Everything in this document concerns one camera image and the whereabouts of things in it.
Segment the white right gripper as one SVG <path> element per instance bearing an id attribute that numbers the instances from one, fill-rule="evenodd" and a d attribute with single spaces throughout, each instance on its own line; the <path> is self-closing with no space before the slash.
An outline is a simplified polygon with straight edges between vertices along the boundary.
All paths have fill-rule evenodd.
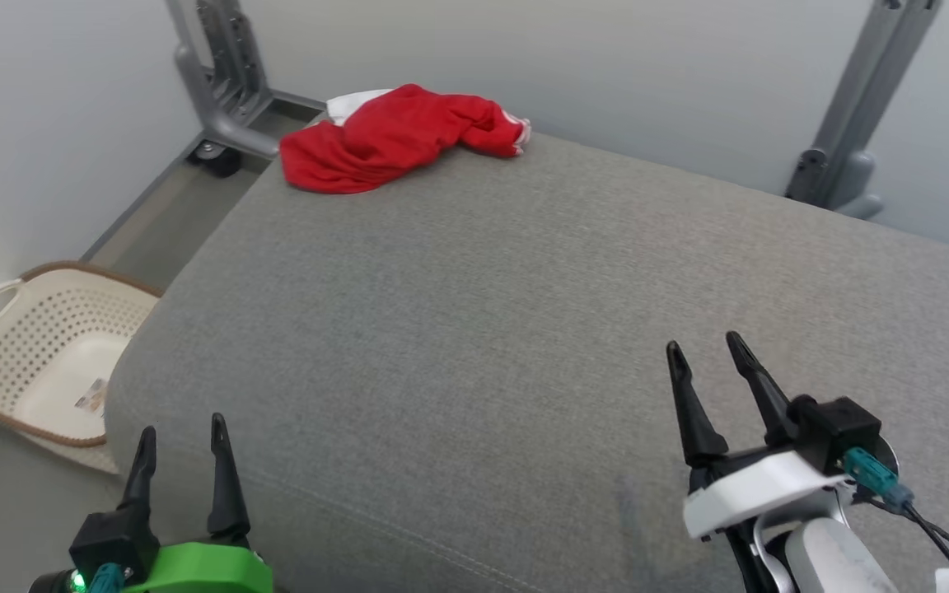
<path id="1" fill-rule="evenodd" d="M 738 331 L 726 342 L 736 371 L 748 382 L 765 427 L 767 447 L 728 454 L 708 419 L 693 372 L 677 342 L 666 346 L 683 458 L 690 468 L 683 523 L 690 538 L 708 538 L 772 511 L 794 510 L 831 489 L 839 506 L 884 502 L 900 509 L 900 481 L 891 447 L 881 437 L 801 437 L 788 417 L 790 400 Z"/>

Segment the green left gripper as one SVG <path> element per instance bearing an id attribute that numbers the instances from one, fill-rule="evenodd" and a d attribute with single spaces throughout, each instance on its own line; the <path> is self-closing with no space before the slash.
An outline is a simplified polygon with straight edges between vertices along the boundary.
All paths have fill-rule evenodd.
<path id="1" fill-rule="evenodd" d="M 221 413 L 212 414 L 210 447 L 215 468 L 207 531 L 215 544 L 184 543 L 159 549 L 151 571 L 142 579 L 131 567 L 108 562 L 90 573 L 71 569 L 43 574 L 30 584 L 30 592 L 273 592 L 271 567 L 256 552 L 241 548 L 250 545 L 251 521 Z M 156 429 L 145 427 L 118 503 L 118 511 L 128 511 L 145 526 L 151 517 L 156 451 Z"/>

